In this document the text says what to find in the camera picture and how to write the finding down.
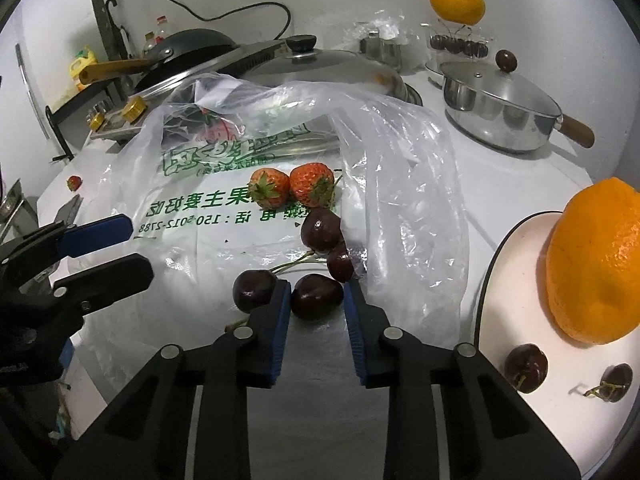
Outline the dark cherry top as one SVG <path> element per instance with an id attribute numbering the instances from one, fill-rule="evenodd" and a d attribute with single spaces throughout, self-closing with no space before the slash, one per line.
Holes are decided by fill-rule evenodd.
<path id="1" fill-rule="evenodd" d="M 326 208 L 312 208 L 300 229 L 300 239 L 318 254 L 327 254 L 341 243 L 341 218 Z"/>

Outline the dark cherry small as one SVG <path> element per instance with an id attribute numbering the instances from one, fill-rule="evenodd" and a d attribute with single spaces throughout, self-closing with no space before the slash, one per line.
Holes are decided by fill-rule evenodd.
<path id="1" fill-rule="evenodd" d="M 326 268 L 332 278 L 340 283 L 347 283 L 354 277 L 354 265 L 345 243 L 338 244 L 329 252 Z"/>

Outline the cherry on plate left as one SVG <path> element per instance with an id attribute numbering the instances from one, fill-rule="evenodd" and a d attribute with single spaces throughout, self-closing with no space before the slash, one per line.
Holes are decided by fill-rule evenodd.
<path id="1" fill-rule="evenodd" d="M 521 344 L 504 360 L 504 377 L 521 393 L 532 393 L 546 380 L 549 363 L 536 344 Z"/>

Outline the cherry on plate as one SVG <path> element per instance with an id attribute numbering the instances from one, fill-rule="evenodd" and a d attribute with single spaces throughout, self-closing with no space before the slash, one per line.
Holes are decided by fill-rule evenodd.
<path id="1" fill-rule="evenodd" d="M 584 396 L 594 396 L 608 403 L 620 402 L 628 392 L 634 372 L 627 363 L 608 367 L 603 373 L 600 384 L 588 389 Z"/>
<path id="2" fill-rule="evenodd" d="M 546 380 L 549 363 L 536 344 L 521 344 L 504 360 L 504 377 L 521 393 L 532 393 Z"/>

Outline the white plate black rim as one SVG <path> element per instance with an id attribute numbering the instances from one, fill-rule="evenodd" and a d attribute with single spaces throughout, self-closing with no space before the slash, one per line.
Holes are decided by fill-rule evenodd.
<path id="1" fill-rule="evenodd" d="M 522 398 L 577 464 L 582 478 L 617 479 L 615 466 L 639 435 L 639 385 L 623 399 L 590 396 L 609 368 L 639 369 L 639 334 L 602 346 L 585 346 L 559 330 L 547 306 L 546 252 L 561 217 L 543 211 L 518 222 L 489 263 L 477 298 L 474 342 L 495 368 L 521 344 L 534 344 L 548 360 L 542 385 Z"/>

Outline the cherry on plate right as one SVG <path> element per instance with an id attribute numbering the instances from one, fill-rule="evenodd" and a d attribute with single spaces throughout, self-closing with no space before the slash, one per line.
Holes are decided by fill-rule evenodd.
<path id="1" fill-rule="evenodd" d="M 603 373 L 600 384 L 588 389 L 584 396 L 594 396 L 608 403 L 620 402 L 628 392 L 634 372 L 627 363 L 608 367 Z"/>

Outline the silver induction cooker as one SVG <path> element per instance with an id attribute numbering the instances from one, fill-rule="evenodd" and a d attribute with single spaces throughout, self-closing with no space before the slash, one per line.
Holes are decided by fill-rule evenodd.
<path id="1" fill-rule="evenodd" d="M 209 80 L 215 75 L 240 78 L 252 68 L 273 60 L 285 52 L 286 45 L 283 40 L 239 44 L 239 47 L 232 52 L 198 64 L 150 88 L 137 93 L 132 90 L 124 99 L 124 104 L 105 115 L 96 114 L 92 118 L 89 138 L 125 144 L 138 134 L 146 116 L 166 101 L 192 103 L 195 81 Z"/>

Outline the yellow oil bottle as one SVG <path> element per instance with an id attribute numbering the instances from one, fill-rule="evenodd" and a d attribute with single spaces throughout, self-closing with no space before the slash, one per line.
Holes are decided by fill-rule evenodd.
<path id="1" fill-rule="evenodd" d="M 97 62 L 98 59 L 96 58 L 96 54 L 89 46 L 83 47 L 76 53 L 73 61 L 70 63 L 68 72 L 70 73 L 70 78 L 73 79 L 78 91 L 82 91 L 86 88 L 86 85 L 80 80 L 80 73 L 88 66 L 94 65 Z"/>

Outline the large orange on plate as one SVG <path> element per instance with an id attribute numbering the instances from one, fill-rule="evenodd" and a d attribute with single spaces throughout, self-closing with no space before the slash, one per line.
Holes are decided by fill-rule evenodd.
<path id="1" fill-rule="evenodd" d="M 546 255 L 548 308 L 581 344 L 609 344 L 639 326 L 639 192 L 617 178 L 564 208 Z"/>

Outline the dark capped bottle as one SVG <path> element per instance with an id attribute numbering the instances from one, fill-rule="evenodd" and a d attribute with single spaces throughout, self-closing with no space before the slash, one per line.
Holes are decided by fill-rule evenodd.
<path id="1" fill-rule="evenodd" d="M 154 32 L 147 32 L 144 36 L 142 55 L 147 55 L 156 45 Z"/>

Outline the red capped sauce bottle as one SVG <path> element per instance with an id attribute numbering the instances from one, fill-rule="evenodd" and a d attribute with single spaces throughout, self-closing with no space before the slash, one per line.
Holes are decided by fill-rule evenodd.
<path id="1" fill-rule="evenodd" d="M 155 43 L 160 44 L 170 35 L 168 30 L 168 19 L 165 15 L 161 15 L 156 20 Z"/>

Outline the clear plastic bag green print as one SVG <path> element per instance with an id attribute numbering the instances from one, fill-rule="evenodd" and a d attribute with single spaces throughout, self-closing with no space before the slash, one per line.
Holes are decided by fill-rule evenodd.
<path id="1" fill-rule="evenodd" d="M 309 255 L 311 211 L 334 214 L 331 242 L 394 324 L 429 344 L 458 339 L 469 235 L 454 147 L 428 108 L 346 84 L 201 76 L 100 170 L 81 218 L 126 214 L 134 235 L 96 258 L 138 252 L 155 272 L 147 292 L 81 332 L 110 390 L 162 344 L 200 346 L 236 320 L 241 272 L 290 276 Z"/>

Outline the steel dome lid black knob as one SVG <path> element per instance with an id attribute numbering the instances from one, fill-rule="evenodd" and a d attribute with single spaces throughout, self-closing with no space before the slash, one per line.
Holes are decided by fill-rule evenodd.
<path id="1" fill-rule="evenodd" d="M 317 49 L 316 42 L 314 35 L 288 37 L 285 54 L 252 68 L 243 78 L 265 87 L 291 81 L 353 84 L 406 103 L 423 105 L 420 94 L 405 84 L 397 70 L 360 53 Z"/>

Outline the clear box of cherries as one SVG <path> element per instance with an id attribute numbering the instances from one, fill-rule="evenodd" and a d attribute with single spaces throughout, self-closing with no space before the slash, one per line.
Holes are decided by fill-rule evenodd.
<path id="1" fill-rule="evenodd" d="M 465 25 L 438 18 L 423 23 L 427 49 L 437 55 L 446 54 L 466 60 L 484 60 L 491 52 L 495 37 L 477 25 Z"/>

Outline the orange on cherry box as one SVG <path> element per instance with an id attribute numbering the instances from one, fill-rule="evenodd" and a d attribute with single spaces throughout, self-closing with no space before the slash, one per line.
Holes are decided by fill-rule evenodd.
<path id="1" fill-rule="evenodd" d="M 485 0 L 430 0 L 432 9 L 444 21 L 473 26 L 486 13 Z"/>

